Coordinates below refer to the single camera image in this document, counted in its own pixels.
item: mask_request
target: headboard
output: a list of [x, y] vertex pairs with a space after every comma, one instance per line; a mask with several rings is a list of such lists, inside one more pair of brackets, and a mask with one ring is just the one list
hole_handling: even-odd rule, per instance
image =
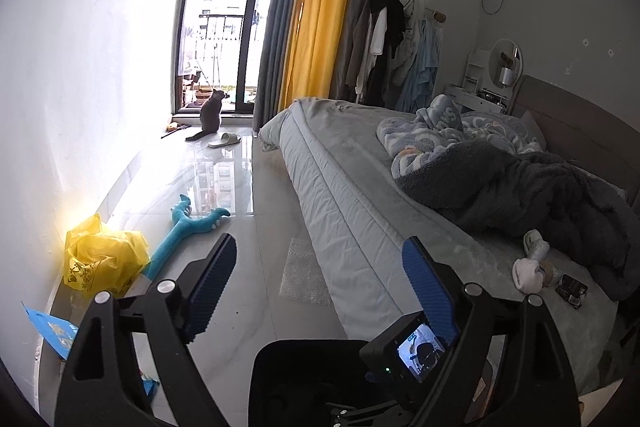
[[640, 133], [619, 118], [558, 86], [523, 75], [509, 114], [529, 111], [546, 138], [546, 149], [626, 191], [640, 214]]

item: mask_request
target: cat's head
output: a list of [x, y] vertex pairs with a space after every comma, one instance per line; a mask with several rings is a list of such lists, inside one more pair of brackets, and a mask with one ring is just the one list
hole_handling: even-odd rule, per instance
[[224, 98], [229, 98], [229, 95], [220, 89], [214, 89], [213, 92], [211, 93], [211, 98], [223, 100]]

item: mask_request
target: sliding glass door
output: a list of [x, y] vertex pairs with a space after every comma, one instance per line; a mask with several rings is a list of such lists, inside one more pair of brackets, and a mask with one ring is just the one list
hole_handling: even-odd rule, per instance
[[213, 89], [223, 112], [252, 113], [271, 0], [184, 0], [175, 71], [175, 112], [199, 112]]

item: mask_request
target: plush toy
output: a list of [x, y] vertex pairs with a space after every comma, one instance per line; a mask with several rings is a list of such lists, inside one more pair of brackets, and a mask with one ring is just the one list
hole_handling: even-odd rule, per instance
[[184, 194], [180, 194], [180, 203], [171, 209], [174, 227], [164, 238], [164, 241], [160, 243], [160, 246], [156, 248], [149, 264], [142, 269], [138, 278], [131, 285], [131, 288], [127, 291], [127, 297], [146, 292], [181, 240], [193, 233], [210, 232], [210, 230], [219, 225], [223, 216], [228, 217], [231, 215], [226, 208], [216, 208], [211, 211], [209, 216], [205, 217], [191, 217], [190, 214], [191, 200]]

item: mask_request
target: metal screw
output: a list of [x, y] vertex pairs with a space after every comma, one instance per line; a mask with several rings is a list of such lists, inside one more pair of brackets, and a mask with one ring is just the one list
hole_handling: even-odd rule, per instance
[[540, 295], [529, 295], [527, 301], [529, 301], [529, 304], [535, 306], [536, 308], [542, 306], [542, 297]]
[[160, 293], [171, 293], [174, 291], [175, 282], [169, 279], [165, 279], [164, 281], [160, 281], [158, 283], [158, 291]]
[[465, 293], [467, 295], [478, 297], [482, 293], [482, 288], [478, 284], [470, 282], [465, 286]]
[[109, 292], [100, 292], [94, 297], [94, 301], [96, 301], [98, 304], [104, 304], [109, 300], [109, 297], [111, 297], [111, 295], [109, 295]]

